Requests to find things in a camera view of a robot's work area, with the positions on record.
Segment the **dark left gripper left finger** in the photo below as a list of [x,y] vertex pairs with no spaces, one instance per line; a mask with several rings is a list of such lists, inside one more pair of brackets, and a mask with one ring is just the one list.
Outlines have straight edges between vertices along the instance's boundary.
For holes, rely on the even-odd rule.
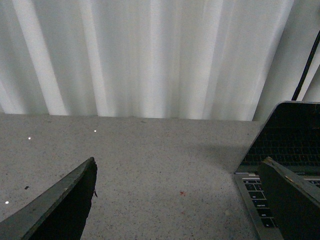
[[2,240],[79,240],[96,194],[98,167],[90,157],[0,223]]

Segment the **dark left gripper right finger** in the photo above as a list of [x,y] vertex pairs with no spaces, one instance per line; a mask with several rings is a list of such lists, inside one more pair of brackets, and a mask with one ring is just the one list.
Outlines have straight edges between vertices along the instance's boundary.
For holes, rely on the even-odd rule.
[[320,238],[320,188],[267,157],[258,166],[267,202],[285,240]]

